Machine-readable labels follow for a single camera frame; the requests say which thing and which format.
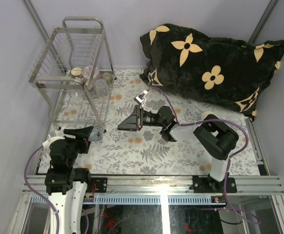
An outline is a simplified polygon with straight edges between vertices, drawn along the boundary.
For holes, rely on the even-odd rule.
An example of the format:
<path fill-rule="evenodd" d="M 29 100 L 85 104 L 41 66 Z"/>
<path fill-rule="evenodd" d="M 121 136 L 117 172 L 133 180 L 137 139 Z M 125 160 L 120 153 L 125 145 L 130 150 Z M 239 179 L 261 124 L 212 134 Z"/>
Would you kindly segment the blue textured square mug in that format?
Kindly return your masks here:
<path fill-rule="evenodd" d="M 86 124 L 84 125 L 84 128 L 85 127 L 89 127 L 90 126 L 90 123 L 92 123 L 92 132 L 88 138 L 88 141 L 91 141 L 91 142 L 95 142 L 95 141 L 101 141 L 103 139 L 103 129 L 100 125 L 97 125 L 96 124 L 96 120 L 95 119 L 90 119 L 86 122 Z"/>

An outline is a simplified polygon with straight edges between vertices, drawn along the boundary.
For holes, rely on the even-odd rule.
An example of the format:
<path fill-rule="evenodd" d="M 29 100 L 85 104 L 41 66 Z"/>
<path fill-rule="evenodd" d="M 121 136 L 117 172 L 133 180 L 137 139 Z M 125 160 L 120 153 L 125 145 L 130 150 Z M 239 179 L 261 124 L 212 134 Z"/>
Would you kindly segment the light blue ceramic mug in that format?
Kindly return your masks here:
<path fill-rule="evenodd" d="M 207 120 L 207 119 L 218 119 L 218 117 L 214 112 L 206 111 L 202 114 L 202 120 Z"/>

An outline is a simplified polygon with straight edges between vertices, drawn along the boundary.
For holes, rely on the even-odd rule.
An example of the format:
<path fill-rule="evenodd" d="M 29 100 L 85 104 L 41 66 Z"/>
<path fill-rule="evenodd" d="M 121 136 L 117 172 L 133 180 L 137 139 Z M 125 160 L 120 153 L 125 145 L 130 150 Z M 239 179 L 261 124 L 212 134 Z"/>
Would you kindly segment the clear faceted drinking glass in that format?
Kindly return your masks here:
<path fill-rule="evenodd" d="M 226 120 L 230 121 L 230 122 L 234 122 L 236 123 L 237 125 L 240 125 L 242 126 L 242 121 L 240 118 L 238 118 L 237 116 L 234 116 L 234 115 L 231 115 L 231 116 L 228 116 L 226 118 Z"/>

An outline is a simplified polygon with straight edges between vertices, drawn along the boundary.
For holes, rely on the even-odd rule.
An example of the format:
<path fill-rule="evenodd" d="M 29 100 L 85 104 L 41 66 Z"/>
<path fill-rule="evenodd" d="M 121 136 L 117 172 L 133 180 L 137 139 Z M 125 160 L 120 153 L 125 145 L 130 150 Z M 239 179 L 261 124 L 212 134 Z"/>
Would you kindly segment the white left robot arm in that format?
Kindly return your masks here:
<path fill-rule="evenodd" d="M 83 198 L 92 189 L 93 181 L 89 169 L 75 168 L 74 164 L 79 154 L 88 153 L 93 129 L 65 129 L 65 136 L 49 136 L 42 143 L 44 149 L 50 150 L 51 158 L 44 183 L 54 210 L 50 217 L 52 234 L 81 233 Z"/>

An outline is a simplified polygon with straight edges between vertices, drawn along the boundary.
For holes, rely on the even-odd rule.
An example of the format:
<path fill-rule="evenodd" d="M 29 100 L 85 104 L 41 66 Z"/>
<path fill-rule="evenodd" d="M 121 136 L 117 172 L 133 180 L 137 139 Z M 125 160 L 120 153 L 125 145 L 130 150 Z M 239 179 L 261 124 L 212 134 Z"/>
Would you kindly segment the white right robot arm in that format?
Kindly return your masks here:
<path fill-rule="evenodd" d="M 143 126 L 161 127 L 160 135 L 167 142 L 197 139 L 212 158 L 207 182 L 198 184 L 198 187 L 204 192 L 224 191 L 228 155 L 236 147 L 239 136 L 221 119 L 208 114 L 203 123 L 178 124 L 168 106 L 162 106 L 157 113 L 152 113 L 135 105 L 132 114 L 118 125 L 118 130 L 136 132 Z"/>

